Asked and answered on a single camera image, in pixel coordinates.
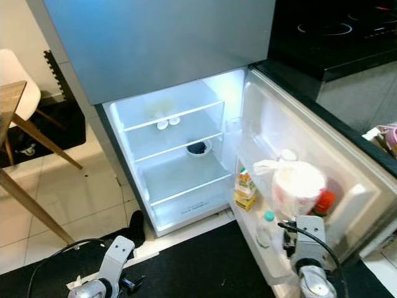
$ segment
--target small white bowl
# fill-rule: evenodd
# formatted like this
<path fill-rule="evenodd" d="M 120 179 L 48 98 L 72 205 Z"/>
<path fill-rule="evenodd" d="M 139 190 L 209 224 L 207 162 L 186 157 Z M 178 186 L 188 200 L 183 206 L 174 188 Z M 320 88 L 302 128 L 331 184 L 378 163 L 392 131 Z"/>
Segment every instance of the small white bowl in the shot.
<path fill-rule="evenodd" d="M 201 153 L 201 154 L 192 153 L 192 152 L 188 151 L 188 149 L 186 147 L 186 151 L 188 152 L 188 154 L 193 156 L 193 157 L 203 157 L 203 156 L 207 155 L 208 152 L 210 152 L 211 149 L 212 149 L 212 142 L 211 142 L 211 140 L 204 140 L 204 141 L 201 141 L 201 142 L 204 143 L 204 145 L 206 147 L 203 153 Z"/>

